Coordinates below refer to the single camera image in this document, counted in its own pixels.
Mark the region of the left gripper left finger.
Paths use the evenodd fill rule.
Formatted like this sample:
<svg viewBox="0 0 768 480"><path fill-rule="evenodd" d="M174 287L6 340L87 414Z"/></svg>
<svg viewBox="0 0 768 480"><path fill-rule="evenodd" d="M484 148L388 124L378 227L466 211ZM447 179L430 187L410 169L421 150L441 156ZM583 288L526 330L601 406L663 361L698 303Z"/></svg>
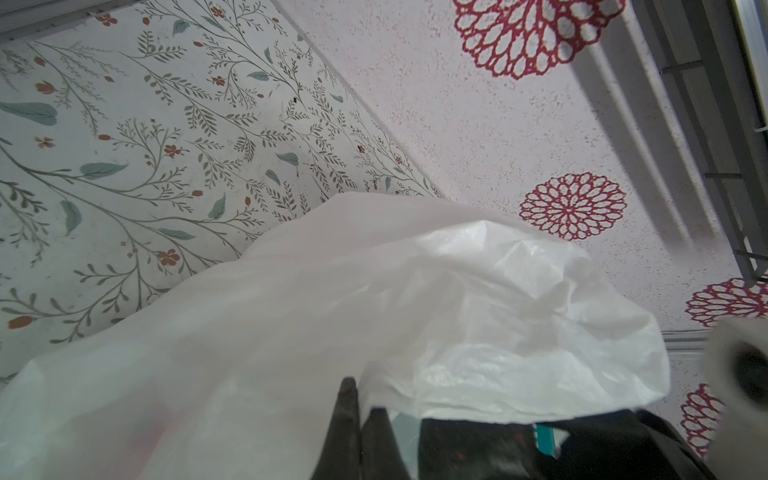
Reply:
<svg viewBox="0 0 768 480"><path fill-rule="evenodd" d="M358 390L353 377L342 380L325 441L311 480L361 478L361 426Z"/></svg>

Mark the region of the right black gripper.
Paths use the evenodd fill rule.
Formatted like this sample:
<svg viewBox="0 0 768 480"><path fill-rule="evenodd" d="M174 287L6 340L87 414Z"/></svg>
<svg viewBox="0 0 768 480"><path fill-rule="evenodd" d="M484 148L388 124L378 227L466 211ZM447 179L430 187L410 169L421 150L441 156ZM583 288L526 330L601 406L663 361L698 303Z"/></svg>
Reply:
<svg viewBox="0 0 768 480"><path fill-rule="evenodd" d="M422 421L421 479L711 479L672 426L640 409L539 425Z"/></svg>

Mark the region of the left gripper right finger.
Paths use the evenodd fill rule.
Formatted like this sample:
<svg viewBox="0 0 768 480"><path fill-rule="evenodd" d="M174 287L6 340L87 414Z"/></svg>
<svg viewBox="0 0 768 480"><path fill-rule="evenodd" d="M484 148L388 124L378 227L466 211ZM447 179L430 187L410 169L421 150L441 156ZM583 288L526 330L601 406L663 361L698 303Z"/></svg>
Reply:
<svg viewBox="0 0 768 480"><path fill-rule="evenodd" d="M394 431L383 408L370 411L361 431L361 469L364 480L410 480Z"/></svg>

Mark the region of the white plastic bag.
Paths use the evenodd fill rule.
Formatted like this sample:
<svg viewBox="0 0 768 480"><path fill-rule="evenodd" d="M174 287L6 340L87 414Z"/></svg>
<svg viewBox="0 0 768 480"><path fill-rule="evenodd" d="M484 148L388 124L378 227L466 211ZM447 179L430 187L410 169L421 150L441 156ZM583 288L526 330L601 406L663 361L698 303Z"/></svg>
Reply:
<svg viewBox="0 0 768 480"><path fill-rule="evenodd" d="M344 193L1 394L5 479L306 479L363 411L529 424L666 396L654 316L584 250L443 199Z"/></svg>

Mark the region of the teal plastic basket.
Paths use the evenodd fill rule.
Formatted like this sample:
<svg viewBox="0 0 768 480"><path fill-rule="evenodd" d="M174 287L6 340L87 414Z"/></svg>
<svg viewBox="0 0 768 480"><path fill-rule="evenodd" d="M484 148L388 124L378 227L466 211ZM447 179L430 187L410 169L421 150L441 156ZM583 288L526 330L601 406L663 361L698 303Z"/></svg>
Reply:
<svg viewBox="0 0 768 480"><path fill-rule="evenodd" d="M534 424L533 433L538 451L555 459L561 455L562 445L570 437L567 431L544 424Z"/></svg>

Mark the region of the grey wall shelf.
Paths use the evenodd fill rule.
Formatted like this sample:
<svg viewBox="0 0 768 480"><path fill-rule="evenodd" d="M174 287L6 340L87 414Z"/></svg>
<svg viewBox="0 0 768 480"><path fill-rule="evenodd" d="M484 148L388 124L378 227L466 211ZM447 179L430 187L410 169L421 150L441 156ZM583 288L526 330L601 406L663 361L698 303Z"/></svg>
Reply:
<svg viewBox="0 0 768 480"><path fill-rule="evenodd" d="M742 279L767 283L767 112L735 1L636 1Z"/></svg>

